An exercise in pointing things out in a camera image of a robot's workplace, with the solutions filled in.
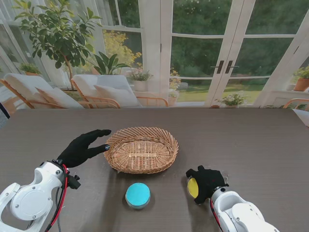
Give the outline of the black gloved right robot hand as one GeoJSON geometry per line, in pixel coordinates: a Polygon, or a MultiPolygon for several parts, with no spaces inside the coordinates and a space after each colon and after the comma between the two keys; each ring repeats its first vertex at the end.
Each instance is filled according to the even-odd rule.
{"type": "Polygon", "coordinates": [[[229,186],[220,171],[205,169],[202,165],[197,167],[197,171],[189,169],[186,176],[194,178],[197,182],[198,195],[194,199],[196,204],[202,204],[207,198],[211,198],[218,188],[229,186]]]}

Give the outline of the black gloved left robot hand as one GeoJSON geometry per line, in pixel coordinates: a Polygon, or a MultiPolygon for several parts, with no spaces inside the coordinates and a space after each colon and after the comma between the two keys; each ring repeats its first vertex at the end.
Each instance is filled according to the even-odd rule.
{"type": "Polygon", "coordinates": [[[108,144],[103,144],[93,148],[89,148],[89,146],[96,139],[110,135],[111,132],[111,130],[97,129],[81,134],[68,145],[68,147],[58,156],[57,160],[61,160],[67,168],[74,168],[83,164],[88,159],[110,149],[110,145],[108,144]]]}

